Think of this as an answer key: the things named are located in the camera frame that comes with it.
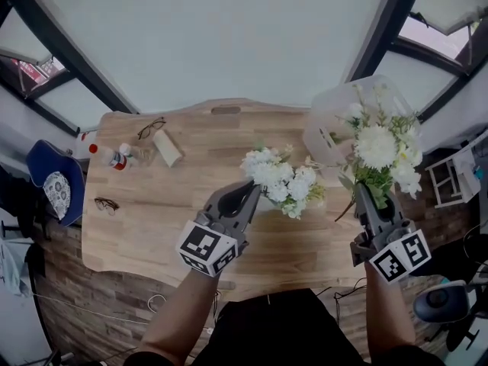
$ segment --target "white flower bouquet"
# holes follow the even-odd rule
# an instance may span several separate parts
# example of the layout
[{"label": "white flower bouquet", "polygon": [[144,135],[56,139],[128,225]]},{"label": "white flower bouquet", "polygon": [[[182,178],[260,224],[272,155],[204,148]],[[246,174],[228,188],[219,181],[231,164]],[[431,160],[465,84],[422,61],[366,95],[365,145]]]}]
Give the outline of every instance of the white flower bouquet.
[{"label": "white flower bouquet", "polygon": [[[355,86],[355,89],[360,104],[351,104],[346,115],[340,117],[352,128],[354,142],[339,180],[352,192],[355,184],[365,184],[378,209],[386,207],[385,195],[394,182],[398,183],[402,192],[410,193],[415,199],[416,192],[422,190],[420,174],[415,171],[422,161],[415,114],[388,115],[381,107],[381,88],[374,89],[377,107],[373,112],[364,104],[361,87]],[[351,169],[354,181],[346,176],[348,169]],[[344,213],[354,202],[353,195]]]},{"label": "white flower bouquet", "polygon": [[241,169],[256,185],[261,185],[262,194],[283,214],[300,219],[309,201],[323,202],[325,189],[316,182],[317,164],[310,157],[306,165],[298,168],[287,162],[292,150],[291,145],[282,152],[266,147],[253,150],[242,160]]}]

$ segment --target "wooden floor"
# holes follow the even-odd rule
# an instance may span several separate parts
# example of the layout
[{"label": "wooden floor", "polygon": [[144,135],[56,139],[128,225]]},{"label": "wooden floor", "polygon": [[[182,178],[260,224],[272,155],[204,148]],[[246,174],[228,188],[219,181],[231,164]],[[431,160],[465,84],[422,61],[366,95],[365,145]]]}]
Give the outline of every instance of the wooden floor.
[{"label": "wooden floor", "polygon": [[[422,176],[422,188],[423,191],[416,201],[404,194],[399,194],[399,197],[407,216],[416,222],[417,227],[422,228],[431,248],[462,237],[471,228],[472,217],[477,218],[478,214],[471,213],[468,205],[436,210],[435,196],[427,175]],[[50,242],[37,237],[46,258],[46,278],[37,276],[37,291],[41,295],[119,319],[148,323],[153,313],[147,307],[147,300],[154,294],[170,297],[175,291],[166,284],[133,274],[91,271],[82,263],[80,230],[63,228],[52,221],[48,224],[48,233],[52,237]],[[402,286],[407,304],[411,307],[419,292],[439,281],[440,277],[405,280]],[[319,298],[335,316],[334,292],[345,293],[348,290],[350,289],[343,287],[332,288]],[[152,307],[157,309],[161,302],[162,298],[157,297]],[[361,355],[368,359],[365,307],[365,290],[343,298],[340,301],[340,326]],[[73,364],[104,360],[133,348],[137,346],[146,329],[143,324],[108,319],[43,298],[40,298],[40,308],[53,344],[61,352],[73,352]],[[424,342],[424,338],[437,327],[422,323],[415,317],[413,319],[418,345],[435,354],[443,353],[443,335],[432,343]],[[211,316],[207,319],[207,326],[213,326]],[[209,335],[202,332],[192,356],[200,352],[208,338]],[[123,364],[127,354],[111,358],[108,364]]]}]

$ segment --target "bottle label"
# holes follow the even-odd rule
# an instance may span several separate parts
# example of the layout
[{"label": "bottle label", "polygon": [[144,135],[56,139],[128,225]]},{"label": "bottle label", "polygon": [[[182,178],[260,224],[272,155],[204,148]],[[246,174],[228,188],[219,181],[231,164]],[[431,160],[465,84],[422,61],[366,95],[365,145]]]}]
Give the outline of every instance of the bottle label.
[{"label": "bottle label", "polygon": [[126,164],[127,164],[127,157],[119,152],[114,151],[114,157],[110,161],[110,166],[120,171],[125,168]]}]

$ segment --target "wooden table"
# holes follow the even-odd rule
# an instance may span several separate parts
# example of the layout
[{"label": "wooden table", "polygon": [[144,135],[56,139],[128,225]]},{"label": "wooden table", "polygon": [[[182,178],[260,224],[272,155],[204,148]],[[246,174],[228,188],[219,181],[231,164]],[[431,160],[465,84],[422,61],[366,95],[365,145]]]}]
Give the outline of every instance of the wooden table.
[{"label": "wooden table", "polygon": [[[178,286],[188,272],[175,240],[210,194],[243,179],[242,158],[258,142],[295,148],[291,162],[308,155],[301,136],[307,109],[261,104],[247,99],[208,101],[181,111],[152,115],[109,113],[102,117],[96,143],[118,148],[137,144],[137,132],[164,115],[165,130],[185,154],[172,169],[157,154],[149,167],[117,171],[93,159],[83,209],[82,254],[95,271],[127,271]],[[151,139],[140,146],[152,146]],[[349,243],[361,231],[352,211],[334,219],[349,202],[337,181],[326,181],[324,207],[292,220],[280,211],[257,213],[246,230],[249,247],[227,266],[219,289],[225,300],[304,287],[353,286],[364,276],[352,267]],[[96,197],[120,208],[111,216]]]}]

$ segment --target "black shirt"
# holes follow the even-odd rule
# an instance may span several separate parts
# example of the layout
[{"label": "black shirt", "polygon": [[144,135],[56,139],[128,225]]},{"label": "black shirt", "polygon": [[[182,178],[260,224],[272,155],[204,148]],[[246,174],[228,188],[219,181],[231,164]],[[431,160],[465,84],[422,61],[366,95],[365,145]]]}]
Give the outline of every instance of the black shirt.
[{"label": "black shirt", "polygon": [[[395,348],[374,366],[442,365],[415,346]],[[172,363],[152,352],[132,354],[124,366]],[[307,289],[228,303],[193,365],[202,364],[365,364],[322,302]]]}]

